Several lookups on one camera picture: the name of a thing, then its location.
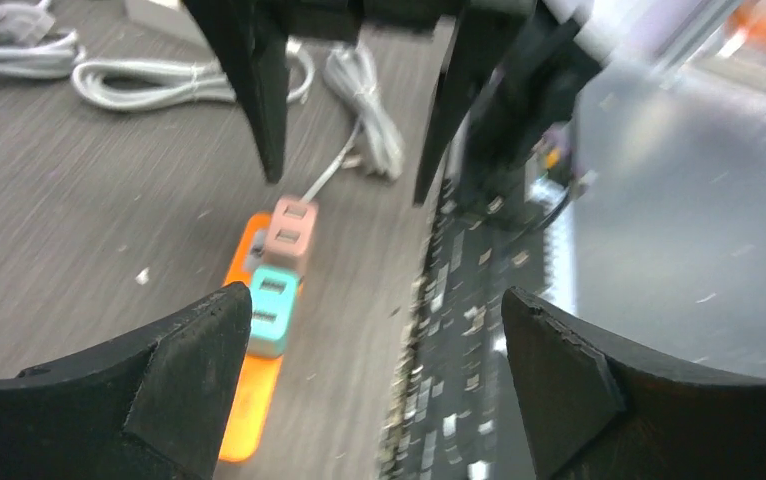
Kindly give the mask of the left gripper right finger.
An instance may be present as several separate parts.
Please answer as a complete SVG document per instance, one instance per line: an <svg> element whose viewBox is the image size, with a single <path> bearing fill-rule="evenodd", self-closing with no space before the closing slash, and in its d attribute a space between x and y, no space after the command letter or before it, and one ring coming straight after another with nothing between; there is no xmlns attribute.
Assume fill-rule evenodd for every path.
<svg viewBox="0 0 766 480"><path fill-rule="evenodd" d="M520 288L508 362L539 479L766 479L766 379L653 350Z"/></svg>

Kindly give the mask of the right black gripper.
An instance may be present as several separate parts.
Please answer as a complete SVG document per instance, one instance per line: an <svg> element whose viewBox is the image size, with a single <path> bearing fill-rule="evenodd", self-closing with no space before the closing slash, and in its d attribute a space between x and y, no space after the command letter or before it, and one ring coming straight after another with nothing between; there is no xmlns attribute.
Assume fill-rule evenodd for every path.
<svg viewBox="0 0 766 480"><path fill-rule="evenodd" d="M413 204L429 194L447 145L537 1L185 0L243 108L269 184L284 173L287 37L353 41L363 26L421 34L443 19L455 31L440 71L416 176Z"/></svg>

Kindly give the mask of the teal plug adapter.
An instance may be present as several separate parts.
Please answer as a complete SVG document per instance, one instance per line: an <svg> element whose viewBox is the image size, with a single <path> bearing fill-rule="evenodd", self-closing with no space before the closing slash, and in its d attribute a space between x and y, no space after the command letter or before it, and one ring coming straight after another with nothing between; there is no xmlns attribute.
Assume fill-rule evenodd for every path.
<svg viewBox="0 0 766 480"><path fill-rule="evenodd" d="M247 353L261 358L283 355L300 278L290 270L261 265L251 277L251 333Z"/></svg>

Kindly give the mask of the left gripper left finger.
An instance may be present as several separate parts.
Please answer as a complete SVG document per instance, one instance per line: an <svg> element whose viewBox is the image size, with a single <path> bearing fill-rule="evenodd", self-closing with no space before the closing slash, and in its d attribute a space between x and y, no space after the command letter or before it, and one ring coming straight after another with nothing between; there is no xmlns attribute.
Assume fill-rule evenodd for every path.
<svg viewBox="0 0 766 480"><path fill-rule="evenodd" d="M251 330L235 282L0 379L0 479L209 479Z"/></svg>

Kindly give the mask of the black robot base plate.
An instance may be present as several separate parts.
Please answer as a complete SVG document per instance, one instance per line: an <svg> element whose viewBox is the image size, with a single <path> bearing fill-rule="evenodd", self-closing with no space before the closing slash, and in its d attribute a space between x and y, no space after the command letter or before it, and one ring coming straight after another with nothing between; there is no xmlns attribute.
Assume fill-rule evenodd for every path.
<svg viewBox="0 0 766 480"><path fill-rule="evenodd" d="M573 210L545 179L533 199L548 226L508 234L458 214L444 181L413 285L411 319L392 384L378 454L381 479L494 479L501 414L515 400L501 319L503 293L519 286L576 308Z"/></svg>

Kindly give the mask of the pink plug adapter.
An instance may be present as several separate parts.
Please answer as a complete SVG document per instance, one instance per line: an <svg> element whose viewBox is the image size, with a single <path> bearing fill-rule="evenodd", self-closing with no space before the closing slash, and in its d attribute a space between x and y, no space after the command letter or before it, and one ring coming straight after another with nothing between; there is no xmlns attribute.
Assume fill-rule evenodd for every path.
<svg viewBox="0 0 766 480"><path fill-rule="evenodd" d="M283 196L275 204L263 246L263 262L306 274L314 238L318 205Z"/></svg>

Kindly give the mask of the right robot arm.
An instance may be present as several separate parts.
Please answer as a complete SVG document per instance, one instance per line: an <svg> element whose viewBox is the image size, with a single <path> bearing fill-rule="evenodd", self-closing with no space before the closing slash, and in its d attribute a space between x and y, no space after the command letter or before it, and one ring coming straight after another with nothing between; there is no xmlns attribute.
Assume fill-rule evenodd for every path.
<svg viewBox="0 0 766 480"><path fill-rule="evenodd" d="M513 230L536 224L523 202L530 150L572 119L579 92L621 48L588 1L189 1L186 9L235 91L271 184L284 173L290 38L352 43L365 26L430 34L452 18L414 201L426 200L462 132L463 207Z"/></svg>

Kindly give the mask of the orange power strip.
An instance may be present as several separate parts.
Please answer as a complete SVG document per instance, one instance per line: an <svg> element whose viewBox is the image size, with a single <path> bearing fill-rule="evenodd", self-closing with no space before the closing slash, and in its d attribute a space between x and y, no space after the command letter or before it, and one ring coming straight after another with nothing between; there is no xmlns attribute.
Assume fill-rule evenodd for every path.
<svg viewBox="0 0 766 480"><path fill-rule="evenodd" d="M258 212L247 222L223 285L250 283L252 271L245 261L255 234L267 230L271 214ZM277 384L282 359L263 359L246 355L228 417L219 460L239 463L250 458L258 448Z"/></svg>

